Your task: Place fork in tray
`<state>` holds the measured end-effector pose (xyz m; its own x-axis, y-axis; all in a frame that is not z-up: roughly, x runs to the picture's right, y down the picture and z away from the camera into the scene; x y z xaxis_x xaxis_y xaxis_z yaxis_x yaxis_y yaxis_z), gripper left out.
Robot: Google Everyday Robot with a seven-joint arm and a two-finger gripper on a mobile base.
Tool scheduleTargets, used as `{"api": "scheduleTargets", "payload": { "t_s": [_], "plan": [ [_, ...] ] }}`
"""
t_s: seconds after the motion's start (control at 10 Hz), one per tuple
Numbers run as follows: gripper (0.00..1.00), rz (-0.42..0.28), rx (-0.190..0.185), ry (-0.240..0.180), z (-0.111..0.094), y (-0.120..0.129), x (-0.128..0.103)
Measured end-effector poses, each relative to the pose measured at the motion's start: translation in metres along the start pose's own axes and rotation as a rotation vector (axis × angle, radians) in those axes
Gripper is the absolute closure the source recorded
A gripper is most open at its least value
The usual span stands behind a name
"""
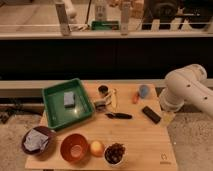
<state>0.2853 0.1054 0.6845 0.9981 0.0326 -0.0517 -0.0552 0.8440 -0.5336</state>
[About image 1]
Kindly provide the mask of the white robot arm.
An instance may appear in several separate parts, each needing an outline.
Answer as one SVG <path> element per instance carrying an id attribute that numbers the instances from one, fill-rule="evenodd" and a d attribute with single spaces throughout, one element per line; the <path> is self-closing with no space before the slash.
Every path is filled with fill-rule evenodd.
<path id="1" fill-rule="evenodd" d="M 165 88 L 159 102 L 165 111 L 179 111 L 185 101 L 213 118 L 213 90 L 202 84 L 207 79 L 205 68 L 199 64 L 187 65 L 170 71 L 165 76 Z"/>

